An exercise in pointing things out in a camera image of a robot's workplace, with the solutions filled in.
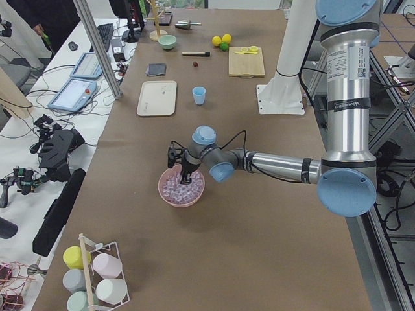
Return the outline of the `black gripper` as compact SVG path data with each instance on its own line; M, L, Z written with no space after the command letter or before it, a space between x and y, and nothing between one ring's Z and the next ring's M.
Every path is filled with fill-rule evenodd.
M191 174L196 171L196 164L189 162L185 155L182 156L181 160L181 179L180 184L186 185L192 183Z

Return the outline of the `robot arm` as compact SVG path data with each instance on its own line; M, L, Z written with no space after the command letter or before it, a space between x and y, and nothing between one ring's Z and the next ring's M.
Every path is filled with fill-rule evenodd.
M376 160L368 147L370 49L379 41L381 1L294 1L275 76L260 86L261 113L302 110L299 73L316 29L327 52L327 150L319 160L227 151L209 126L199 126L181 157L182 182L200 165L218 182L237 170L314 183L322 204L344 217L369 211L376 200Z

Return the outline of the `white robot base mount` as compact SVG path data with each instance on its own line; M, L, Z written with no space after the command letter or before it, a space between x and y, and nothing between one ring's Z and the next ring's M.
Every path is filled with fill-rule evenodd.
M293 1L276 66L268 84L257 85L262 115L303 115L300 70L317 22L316 1Z

